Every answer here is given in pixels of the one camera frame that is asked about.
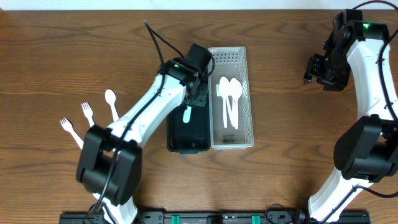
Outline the mint green plastic fork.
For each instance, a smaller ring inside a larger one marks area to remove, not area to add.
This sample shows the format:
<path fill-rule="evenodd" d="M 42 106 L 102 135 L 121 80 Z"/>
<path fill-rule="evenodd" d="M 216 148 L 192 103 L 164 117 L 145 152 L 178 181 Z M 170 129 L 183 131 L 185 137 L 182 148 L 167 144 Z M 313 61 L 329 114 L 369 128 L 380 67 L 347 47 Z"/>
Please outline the mint green plastic fork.
<path fill-rule="evenodd" d="M 187 106 L 186 109 L 184 110 L 183 116 L 182 116 L 182 120 L 185 124 L 190 122 L 191 112 L 192 112 L 192 107 Z"/>

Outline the white plastic spoon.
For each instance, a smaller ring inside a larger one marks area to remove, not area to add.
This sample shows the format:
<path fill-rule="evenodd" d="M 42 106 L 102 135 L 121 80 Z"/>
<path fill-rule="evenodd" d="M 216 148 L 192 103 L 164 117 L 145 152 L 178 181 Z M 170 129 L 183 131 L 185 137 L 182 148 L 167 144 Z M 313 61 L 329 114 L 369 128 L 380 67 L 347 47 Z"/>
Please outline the white plastic spoon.
<path fill-rule="evenodd" d="M 107 89 L 104 95 L 106 102 L 110 105 L 113 121 L 117 121 L 119 119 L 119 115 L 116 109 L 116 94 L 113 90 Z"/>
<path fill-rule="evenodd" d="M 239 128 L 239 106 L 238 106 L 238 100 L 241 97 L 243 93 L 243 88 L 241 83 L 236 79 L 232 78 L 230 81 L 230 93 L 233 99 L 233 106 L 232 106 L 232 112 L 233 112 L 233 121 L 234 121 L 234 127 L 236 129 Z"/>
<path fill-rule="evenodd" d="M 228 103 L 229 103 L 229 108 L 230 108 L 230 113 L 229 113 L 229 118 L 231 120 L 231 124 L 232 126 L 235 128 L 236 127 L 236 122 L 235 122 L 235 118 L 234 118 L 234 99 L 233 99 L 233 88 L 234 88 L 234 83 L 235 83 L 236 79 L 232 78 L 227 86 L 227 93 L 228 96 L 232 97 L 232 101 L 230 101 L 228 99 Z"/>
<path fill-rule="evenodd" d="M 229 81 L 226 77 L 221 77 L 219 82 L 219 93 L 223 99 L 223 126 L 227 128 L 227 105 Z"/>

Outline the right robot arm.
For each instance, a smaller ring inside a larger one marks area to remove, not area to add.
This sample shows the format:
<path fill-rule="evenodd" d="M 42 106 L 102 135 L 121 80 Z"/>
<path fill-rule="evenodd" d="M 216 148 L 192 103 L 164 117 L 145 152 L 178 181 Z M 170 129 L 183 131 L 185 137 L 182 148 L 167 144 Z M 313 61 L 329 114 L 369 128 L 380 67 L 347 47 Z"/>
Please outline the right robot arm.
<path fill-rule="evenodd" d="M 326 91 L 342 91 L 354 81 L 357 120 L 336 142 L 334 168 L 320 188 L 295 213 L 294 223 L 363 223 L 345 212 L 362 191 L 397 173 L 397 94 L 389 63 L 393 39 L 385 24 L 366 22 L 356 7 L 333 20 L 324 55 L 308 62 L 303 80 Z"/>

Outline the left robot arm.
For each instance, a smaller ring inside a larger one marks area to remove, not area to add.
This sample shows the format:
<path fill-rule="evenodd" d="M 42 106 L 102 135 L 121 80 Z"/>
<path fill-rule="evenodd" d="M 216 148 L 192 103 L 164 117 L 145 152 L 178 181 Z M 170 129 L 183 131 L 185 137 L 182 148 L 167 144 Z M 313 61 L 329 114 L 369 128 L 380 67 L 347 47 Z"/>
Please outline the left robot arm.
<path fill-rule="evenodd" d="M 159 68 L 147 93 L 106 128 L 93 125 L 85 134 L 76 179 L 97 203 L 89 214 L 103 209 L 107 223 L 132 223 L 137 207 L 133 194 L 142 173 L 142 150 L 159 124 L 181 105 L 206 106 L 205 82 L 211 52 L 193 44 L 186 56 Z"/>

